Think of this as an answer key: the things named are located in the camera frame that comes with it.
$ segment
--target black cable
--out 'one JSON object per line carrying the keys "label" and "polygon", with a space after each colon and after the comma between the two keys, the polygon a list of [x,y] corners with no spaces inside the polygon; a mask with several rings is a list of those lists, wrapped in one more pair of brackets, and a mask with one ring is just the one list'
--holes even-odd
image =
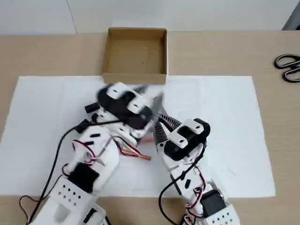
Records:
{"label": "black cable", "polygon": [[54,169],[55,169],[55,166],[56,166],[56,163],[57,163],[57,158],[58,158],[58,154],[59,154],[59,151],[60,151],[60,147],[61,147],[61,144],[62,144],[62,141],[65,139],[65,137],[73,130],[75,130],[76,128],[87,128],[87,127],[91,127],[91,126],[101,126],[101,125],[106,125],[106,124],[111,124],[111,123],[119,123],[119,122],[122,122],[121,120],[113,120],[113,121],[108,121],[108,122],[103,122],[103,123],[91,123],[91,124],[80,124],[80,125],[77,125],[75,127],[72,127],[71,129],[69,129],[67,132],[64,133],[64,135],[61,137],[60,139],[60,142],[58,144],[58,147],[57,147],[57,150],[56,150],[56,154],[55,154],[55,158],[54,158],[54,162],[53,162],[53,165],[52,165],[52,168],[51,168],[51,171],[50,171],[50,174],[49,174],[49,177],[48,177],[48,180],[46,182],[46,185],[44,187],[44,190],[29,218],[29,221],[28,221],[28,224],[30,224],[44,198],[44,195],[46,193],[46,190],[49,186],[49,183],[50,183],[50,180],[52,178],[52,175],[53,175],[53,172],[54,172]]}
{"label": "black cable", "polygon": [[200,155],[195,159],[195,161],[191,164],[191,166],[186,169],[185,171],[182,172],[182,174],[177,177],[176,179],[174,179],[171,183],[169,183],[167,186],[165,186],[165,188],[160,192],[159,194],[159,197],[158,197],[158,206],[159,206],[159,210],[161,212],[161,214],[163,214],[163,216],[173,225],[178,225],[177,223],[175,223],[173,220],[171,220],[164,212],[164,209],[161,205],[161,199],[162,199],[162,196],[164,194],[164,192],[170,187],[172,186],[173,184],[175,184],[179,179],[184,179],[185,175],[200,161],[200,159],[203,158],[203,155],[204,155],[204,152],[205,152],[205,149],[206,149],[206,140],[204,141],[203,143],[203,148],[202,148],[202,151],[200,153]]}

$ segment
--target wire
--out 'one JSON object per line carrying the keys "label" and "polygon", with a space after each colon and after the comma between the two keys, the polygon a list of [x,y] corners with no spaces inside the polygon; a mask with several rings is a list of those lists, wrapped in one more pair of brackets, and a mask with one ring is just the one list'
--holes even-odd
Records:
{"label": "wire", "polygon": [[[59,178],[61,178],[61,177],[62,177],[62,175],[60,175],[60,176],[57,178],[56,182],[54,183],[54,185],[52,186],[52,188],[50,189],[50,191],[48,192],[48,194],[46,194],[46,196],[42,199],[42,201],[45,200],[45,199],[49,196],[49,194],[50,194],[51,191],[53,190],[54,186],[57,184]],[[34,199],[33,197],[30,197],[29,195],[23,195],[23,196],[21,196],[21,197],[19,198],[19,206],[20,206],[21,210],[23,211],[23,213],[24,213],[25,216],[26,216],[26,219],[27,219],[26,225],[27,225],[27,224],[29,224],[29,216],[28,216],[28,214],[27,214],[25,208],[22,206],[22,199],[23,199],[23,198],[28,198],[28,199],[30,199],[31,201],[36,202],[36,203],[37,203],[39,200]]]}
{"label": "wire", "polygon": [[165,186],[165,188],[160,192],[159,197],[158,197],[158,206],[159,206],[159,210],[161,212],[161,214],[163,214],[163,216],[173,225],[178,225],[177,223],[175,223],[173,220],[171,220],[164,212],[164,209],[161,205],[161,199],[162,196],[164,194],[164,192],[171,187],[173,184],[175,184],[179,179],[184,179],[185,175],[195,166],[197,165],[197,163],[200,161],[200,159],[202,159],[204,152],[206,149],[206,140],[203,143],[203,148],[202,151],[200,153],[200,155],[194,160],[194,162],[190,165],[190,167],[188,169],[186,169],[185,171],[182,172],[182,174],[180,176],[178,176],[176,179],[174,179],[171,183],[169,183],[167,186]]}
{"label": "wire", "polygon": [[41,194],[41,196],[40,196],[40,198],[39,198],[39,200],[38,200],[38,202],[37,202],[37,204],[36,204],[36,206],[35,206],[32,214],[31,214],[31,216],[30,216],[30,218],[28,220],[28,224],[30,224],[32,222],[32,220],[33,220],[33,218],[34,218],[34,216],[35,216],[35,214],[36,214],[36,212],[37,212],[37,210],[38,210],[38,208],[39,208],[39,206],[40,206],[40,204],[41,204],[41,202],[42,202],[42,200],[44,198],[44,195],[45,195],[46,190],[47,190],[47,188],[49,186],[50,180],[52,178],[52,175],[53,175],[56,163],[57,163],[58,154],[60,152],[60,147],[61,147],[62,141],[65,139],[65,137],[71,131],[75,130],[76,128],[88,128],[88,127],[92,127],[92,126],[101,126],[101,125],[112,124],[112,123],[119,123],[119,122],[122,122],[122,121],[121,120],[113,120],[113,121],[108,121],[108,122],[103,122],[103,123],[79,124],[79,125],[77,125],[75,127],[70,128],[67,132],[64,133],[64,135],[61,137],[60,142],[58,144],[58,147],[57,147],[57,150],[56,150],[56,154],[55,154],[55,158],[54,158],[54,161],[53,161],[53,165],[52,165],[52,168],[51,168],[48,180],[47,180],[47,182],[45,184],[44,190],[43,190],[43,192],[42,192],[42,194]]}
{"label": "wire", "polygon": [[200,178],[202,180],[203,188],[202,187],[194,188],[194,192],[195,192],[195,195],[197,195],[197,198],[196,198],[196,201],[192,205],[189,204],[189,203],[186,204],[186,209],[187,210],[190,210],[190,209],[194,208],[199,203],[199,201],[202,198],[203,192],[206,188],[206,181],[205,181],[205,178],[203,177],[200,169],[197,166],[195,166],[195,169],[199,172]]}
{"label": "wire", "polygon": [[148,160],[148,161],[152,160],[152,157],[142,154],[138,149],[136,149],[131,144],[129,144],[124,138],[122,138],[120,136],[113,136],[112,138],[113,139],[115,139],[115,138],[121,139],[122,142],[130,149],[130,151],[126,151],[124,149],[121,149],[120,153],[122,155],[130,156],[130,157],[139,157],[139,158],[142,158],[142,159],[145,159],[145,160]]}

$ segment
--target white wall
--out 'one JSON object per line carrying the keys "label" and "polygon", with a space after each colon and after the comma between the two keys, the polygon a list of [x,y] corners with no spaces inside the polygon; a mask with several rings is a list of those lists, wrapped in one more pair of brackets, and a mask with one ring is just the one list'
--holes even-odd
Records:
{"label": "white wall", "polygon": [[0,0],[0,34],[75,34],[66,0]]}
{"label": "white wall", "polygon": [[110,26],[281,30],[298,1],[0,0],[0,34],[75,33],[74,26],[78,33]]}

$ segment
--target red wire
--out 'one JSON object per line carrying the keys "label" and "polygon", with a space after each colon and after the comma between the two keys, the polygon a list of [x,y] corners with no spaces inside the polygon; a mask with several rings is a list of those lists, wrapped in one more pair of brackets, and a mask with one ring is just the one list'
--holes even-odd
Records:
{"label": "red wire", "polygon": [[79,141],[79,140],[73,140],[73,142],[76,142],[76,143],[79,143],[79,144],[81,144],[83,147],[85,147],[89,152],[90,152],[90,154],[95,158],[96,156],[95,156],[95,153],[93,152],[93,150],[89,147],[89,146],[87,146],[85,143],[83,143],[83,142],[81,142],[81,141]]}
{"label": "red wire", "polygon": [[206,188],[205,178],[203,177],[203,175],[202,175],[200,169],[199,169],[197,166],[195,166],[195,168],[196,168],[196,169],[198,170],[198,172],[199,172],[200,178],[201,178],[202,183],[203,183],[203,189],[202,189],[201,187],[198,187],[198,188],[200,189],[199,191],[196,190],[197,188],[194,189],[195,194],[198,194],[198,196],[197,196],[196,201],[195,201],[192,205],[189,206],[189,203],[187,204],[186,209],[188,210],[188,212],[189,212],[190,209],[194,208],[194,207],[199,203],[199,201],[201,200],[203,191],[204,191],[205,188]]}
{"label": "red wire", "polygon": [[187,210],[187,211],[188,211],[189,214],[191,214],[193,217],[196,217],[196,218],[201,218],[201,217],[203,217],[203,216],[200,216],[200,215],[198,215],[198,214],[192,213],[190,210]]}
{"label": "red wire", "polygon": [[190,209],[194,208],[199,203],[201,197],[202,197],[202,188],[201,188],[200,193],[197,195],[196,201],[191,206],[187,206],[186,209],[190,210]]}

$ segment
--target scissors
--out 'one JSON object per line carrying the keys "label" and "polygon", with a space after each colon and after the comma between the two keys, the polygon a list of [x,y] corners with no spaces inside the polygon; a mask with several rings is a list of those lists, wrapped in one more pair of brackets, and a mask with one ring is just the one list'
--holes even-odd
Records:
{"label": "scissors", "polygon": [[[292,59],[291,62],[288,62],[286,64],[280,64],[279,61],[283,58],[287,58],[287,59]],[[282,74],[282,78],[290,83],[298,83],[300,82],[300,76],[298,79],[292,79],[291,78],[291,74],[295,74],[297,72],[300,72],[300,56],[296,55],[296,54],[283,54],[278,56],[275,61],[274,61],[274,66],[277,69],[286,69],[286,68],[290,68],[290,70],[285,71]]]}

